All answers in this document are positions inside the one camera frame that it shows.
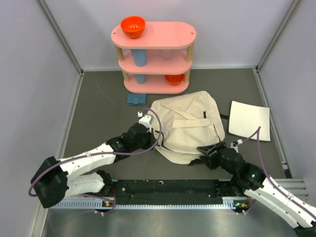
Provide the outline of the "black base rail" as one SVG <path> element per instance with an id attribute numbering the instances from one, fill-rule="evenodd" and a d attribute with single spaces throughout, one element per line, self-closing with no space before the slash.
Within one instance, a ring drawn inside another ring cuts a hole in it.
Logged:
<path id="1" fill-rule="evenodd" d="M 212 198 L 234 195 L 228 181 L 219 180 L 117 180 L 112 183 L 116 198 L 149 195 L 206 194 Z"/>

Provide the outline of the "pink three-tier shelf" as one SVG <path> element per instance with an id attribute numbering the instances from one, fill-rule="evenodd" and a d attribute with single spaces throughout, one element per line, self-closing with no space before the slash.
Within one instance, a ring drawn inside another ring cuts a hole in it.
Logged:
<path id="1" fill-rule="evenodd" d="M 118 54 L 118 64 L 123 73 L 124 86 L 131 93 L 179 94 L 189 86 L 190 70 L 193 63 L 195 28 L 180 21 L 148 21 L 141 37 L 132 39 L 117 25 L 111 32 L 111 39 Z M 147 63 L 136 66 L 131 49 L 146 49 Z M 174 51 L 171 60 L 161 57 L 163 49 Z M 135 74 L 147 75 L 144 84 L 138 84 Z M 169 84 L 165 75 L 185 74 L 178 85 Z"/>

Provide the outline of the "blue cup bottom shelf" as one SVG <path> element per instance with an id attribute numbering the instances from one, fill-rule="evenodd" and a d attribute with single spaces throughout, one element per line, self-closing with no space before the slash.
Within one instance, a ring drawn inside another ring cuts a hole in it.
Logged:
<path id="1" fill-rule="evenodd" d="M 134 78 L 138 84 L 144 84 L 146 82 L 147 75 L 145 74 L 135 74 Z"/>

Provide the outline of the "cream canvas backpack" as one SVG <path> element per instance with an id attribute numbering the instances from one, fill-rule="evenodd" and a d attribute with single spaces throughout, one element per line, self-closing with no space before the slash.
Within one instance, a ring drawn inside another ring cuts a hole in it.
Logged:
<path id="1" fill-rule="evenodd" d="M 216 101 L 207 91 L 155 100 L 152 128 L 159 140 L 155 149 L 175 164 L 189 164 L 198 159 L 198 147 L 216 145 L 225 131 Z"/>

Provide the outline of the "small teal notebook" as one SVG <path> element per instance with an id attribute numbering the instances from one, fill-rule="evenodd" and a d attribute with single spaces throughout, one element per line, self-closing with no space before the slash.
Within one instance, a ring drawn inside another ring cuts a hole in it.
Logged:
<path id="1" fill-rule="evenodd" d="M 145 105 L 146 104 L 146 94 L 135 94 L 135 93 L 128 94 L 127 104 L 129 104 L 129 105 Z"/>

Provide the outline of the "orange bowl on shelf top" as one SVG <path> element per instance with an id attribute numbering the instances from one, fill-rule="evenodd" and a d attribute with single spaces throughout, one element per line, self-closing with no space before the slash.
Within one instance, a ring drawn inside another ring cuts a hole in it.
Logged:
<path id="1" fill-rule="evenodd" d="M 120 27 L 124 34 L 132 39 L 141 37 L 145 30 L 146 21 L 140 16 L 128 16 L 124 18 Z"/>

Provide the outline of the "blue cup middle shelf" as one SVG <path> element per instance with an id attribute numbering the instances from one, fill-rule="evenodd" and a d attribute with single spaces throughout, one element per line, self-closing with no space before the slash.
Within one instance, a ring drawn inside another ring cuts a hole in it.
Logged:
<path id="1" fill-rule="evenodd" d="M 146 49 L 131 49 L 130 50 L 136 66 L 143 67 L 147 63 L 147 50 Z"/>

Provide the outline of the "white square board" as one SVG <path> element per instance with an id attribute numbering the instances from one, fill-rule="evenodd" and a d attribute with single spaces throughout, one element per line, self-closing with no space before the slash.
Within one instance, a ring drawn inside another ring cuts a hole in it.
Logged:
<path id="1" fill-rule="evenodd" d="M 232 101 L 229 115 L 229 133 L 247 138 L 258 127 L 261 127 L 259 140 L 270 142 L 270 108 Z"/>

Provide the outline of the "blue cup shelf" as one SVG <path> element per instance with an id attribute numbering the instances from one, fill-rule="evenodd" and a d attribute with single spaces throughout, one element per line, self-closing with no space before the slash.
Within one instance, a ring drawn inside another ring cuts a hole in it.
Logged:
<path id="1" fill-rule="evenodd" d="M 145 74 L 135 74 L 134 78 L 138 84 L 144 84 L 146 82 L 147 75 Z"/>
<path id="2" fill-rule="evenodd" d="M 143 67 L 147 63 L 147 50 L 146 49 L 131 49 L 130 50 L 136 66 Z"/>

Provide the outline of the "clear glass cup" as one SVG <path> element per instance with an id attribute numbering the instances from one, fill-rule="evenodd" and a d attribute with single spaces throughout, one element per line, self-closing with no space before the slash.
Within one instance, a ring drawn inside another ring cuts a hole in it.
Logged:
<path id="1" fill-rule="evenodd" d="M 174 51 L 172 49 L 163 49 L 161 51 L 161 57 L 164 60 L 171 60 L 173 58 Z"/>

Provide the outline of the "orange bowl bottom shelf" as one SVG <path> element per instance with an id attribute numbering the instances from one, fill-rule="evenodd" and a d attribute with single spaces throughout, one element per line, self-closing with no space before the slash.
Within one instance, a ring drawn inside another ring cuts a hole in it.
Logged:
<path id="1" fill-rule="evenodd" d="M 171 84 L 171 85 L 178 85 L 184 80 L 185 74 L 165 75 L 164 78 L 169 84 Z"/>

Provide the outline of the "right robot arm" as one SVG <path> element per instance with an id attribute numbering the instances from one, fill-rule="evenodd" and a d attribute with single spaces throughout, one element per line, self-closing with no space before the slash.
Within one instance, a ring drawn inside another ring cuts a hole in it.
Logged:
<path id="1" fill-rule="evenodd" d="M 299 237 L 316 235 L 316 208 L 283 188 L 262 168 L 244 160 L 237 148 L 225 142 L 197 147 L 199 159 L 211 170 L 218 167 L 232 178 L 231 191 L 246 195 L 272 210 L 295 231 Z"/>

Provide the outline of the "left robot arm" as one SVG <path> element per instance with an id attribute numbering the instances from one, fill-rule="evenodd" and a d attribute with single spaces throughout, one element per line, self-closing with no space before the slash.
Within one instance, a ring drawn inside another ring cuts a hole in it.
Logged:
<path id="1" fill-rule="evenodd" d="M 97 171 L 90 175 L 89 172 L 150 151 L 155 141 L 151 125 L 139 121 L 121 136 L 78 156 L 46 158 L 31 179 L 30 190 L 35 192 L 43 208 L 53 207 L 64 198 L 78 194 L 99 193 L 106 196 L 112 190 L 109 174 Z"/>

